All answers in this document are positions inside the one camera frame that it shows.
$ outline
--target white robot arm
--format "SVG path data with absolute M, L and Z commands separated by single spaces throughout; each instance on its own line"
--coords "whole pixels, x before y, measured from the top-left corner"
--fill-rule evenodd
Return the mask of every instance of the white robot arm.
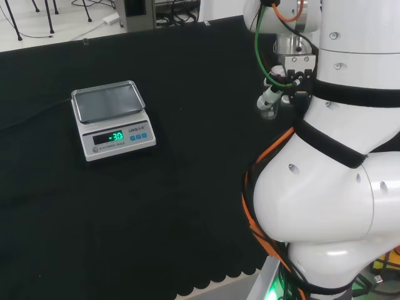
M 282 14 L 297 13 L 300 1 L 281 2 Z M 321 10 L 320 0 L 305 2 L 306 32 L 318 29 L 322 11 L 318 94 L 302 122 L 313 129 L 295 130 L 261 172 L 254 211 L 266 235 L 290 243 L 289 259 L 309 284 L 337 289 L 400 245 L 400 152 L 371 153 L 400 131 L 400 1 L 323 0 Z M 246 4 L 249 30 L 259 7 L 259 0 Z M 260 31 L 291 34 L 270 7 Z M 304 55 L 290 52 L 280 61 Z M 307 138 L 314 129 L 322 146 Z M 364 159 L 349 167 L 353 153 Z

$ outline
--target black tablecloth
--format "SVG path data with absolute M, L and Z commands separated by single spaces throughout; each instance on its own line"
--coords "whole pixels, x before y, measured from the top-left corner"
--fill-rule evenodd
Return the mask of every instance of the black tablecloth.
M 241 178 L 290 112 L 257 112 L 242 17 L 0 53 L 0 127 L 125 80 L 152 149 L 88 164 L 68 103 L 0 132 L 0 299 L 174 299 L 263 265 Z

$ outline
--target orange cable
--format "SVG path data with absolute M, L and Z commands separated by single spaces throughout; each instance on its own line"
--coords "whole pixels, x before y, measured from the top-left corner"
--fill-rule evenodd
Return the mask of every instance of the orange cable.
M 256 163 L 262 161 L 269 153 L 271 153 L 276 147 L 278 147 L 283 141 L 285 141 L 293 132 L 294 132 L 293 127 L 290 128 L 288 131 L 286 131 L 275 143 L 273 143 L 257 158 Z
M 271 146 L 269 146 L 257 159 L 257 163 L 259 163 L 261 160 L 263 160 L 269 153 L 271 153 L 275 148 L 277 148 L 282 142 L 284 142 L 292 133 L 294 132 L 294 128 L 290 128 L 288 131 L 286 131 L 276 142 L 274 142 Z M 244 186 L 247 187 L 248 185 L 248 173 L 246 172 L 246 175 L 244 177 Z M 246 205 L 246 202 L 244 200 L 244 196 L 242 194 L 242 205 L 244 208 L 244 212 L 246 214 L 247 219 L 249 220 L 249 224 L 250 224 L 250 228 L 258 233 L 260 236 L 264 236 L 263 232 L 258 228 L 256 222 L 254 221 L 254 219 L 251 217 L 249 209 Z M 280 257 L 280 255 L 274 250 L 274 248 L 271 246 L 271 244 L 269 244 L 266 240 L 261 239 L 259 236 L 257 236 L 257 234 L 253 235 L 256 237 L 256 239 L 259 241 L 259 243 L 263 246 L 263 248 L 267 251 L 267 253 L 272 256 L 277 258 L 281 264 L 283 264 L 283 266 L 289 271 L 289 267 L 288 265 L 283 261 L 283 259 Z M 300 295 L 302 297 L 302 300 L 307 300 L 306 295 L 304 294 L 304 292 L 299 289 Z
M 299 19 L 301 14 L 303 13 L 303 7 L 304 7 L 304 0 L 301 0 L 299 12 L 297 13 L 297 15 L 288 19 L 278 11 L 278 8 L 276 7 L 275 3 L 272 4 L 272 8 L 274 9 L 276 16 L 284 22 L 293 22 L 293 21 L 296 21 L 297 19 Z

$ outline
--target robotic manipulator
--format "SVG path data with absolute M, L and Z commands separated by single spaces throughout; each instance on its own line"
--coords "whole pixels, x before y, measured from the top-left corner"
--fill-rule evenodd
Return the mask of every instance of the robotic manipulator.
M 400 131 L 400 1 L 248 0 L 244 20 L 268 87 L 263 117 L 298 108 L 259 176 L 246 173 L 250 228 L 281 262 L 284 300 L 351 299 L 358 274 L 400 245 L 400 152 L 374 151 Z M 272 69 L 262 33 L 277 34 Z

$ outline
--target green light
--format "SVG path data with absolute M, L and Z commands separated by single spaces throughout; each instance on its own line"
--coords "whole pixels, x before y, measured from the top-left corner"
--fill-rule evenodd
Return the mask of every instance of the green light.
M 268 294 L 265 296 L 264 300 L 276 300 L 278 297 L 276 296 L 276 292 L 273 288 L 271 288 Z
M 109 139 L 112 140 L 112 141 L 119 141 L 121 139 L 124 139 L 124 135 L 122 133 L 120 133 L 120 132 L 113 133 L 112 137 L 110 137 Z

